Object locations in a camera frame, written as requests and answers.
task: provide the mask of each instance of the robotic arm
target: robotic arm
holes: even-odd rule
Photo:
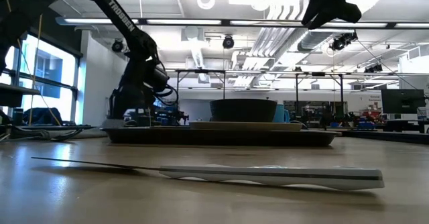
[[[57,0],[23,0],[21,5],[0,21],[0,74],[6,67],[5,57],[11,46],[18,47],[18,39]],[[119,87],[110,97],[110,119],[122,119],[127,109],[152,106],[155,97],[165,97],[174,90],[167,85],[166,72],[157,67],[162,64],[155,41],[141,31],[116,0],[94,1],[113,25],[127,40],[129,62]],[[169,93],[159,94],[166,88]]]

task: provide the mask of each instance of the wooden table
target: wooden table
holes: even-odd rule
[[[341,192],[170,180],[31,156],[140,166],[379,168],[386,187]],[[347,137],[312,149],[111,146],[108,139],[0,144],[0,200],[0,223],[428,223],[429,148]]]

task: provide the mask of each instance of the ceiling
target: ceiling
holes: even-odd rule
[[[229,0],[215,0],[214,6],[207,10],[199,7],[197,0],[118,0],[118,2],[131,17],[198,19],[266,19],[269,17],[268,9],[257,11],[250,5],[230,4]],[[64,17],[105,17],[98,6],[88,0],[59,0],[51,8]],[[361,21],[428,21],[428,8],[429,0],[379,0],[363,14]],[[142,28],[158,43],[161,59],[166,66],[169,63],[175,66],[178,62],[185,62],[187,58],[192,57],[190,47],[182,43],[183,28],[178,26],[143,26]],[[259,27],[203,28],[205,40],[210,40],[202,47],[203,57],[228,60],[231,60],[234,51],[252,48],[261,31]],[[115,38],[121,38],[121,34],[113,26],[97,26],[89,29],[93,31],[95,38],[108,47]],[[235,39],[235,48],[224,50],[223,38],[229,34]],[[418,43],[429,42],[429,31],[425,30],[357,30],[357,35],[364,47],[355,42],[332,57],[332,52],[327,49],[329,42],[325,42],[320,49],[316,50],[319,53],[309,54],[304,58],[306,67],[326,65],[326,68],[323,68],[326,70],[336,65],[337,68],[347,66],[342,68],[346,70],[368,62],[374,56],[380,56],[386,64],[396,70],[395,56],[405,53],[406,49],[415,48]]]

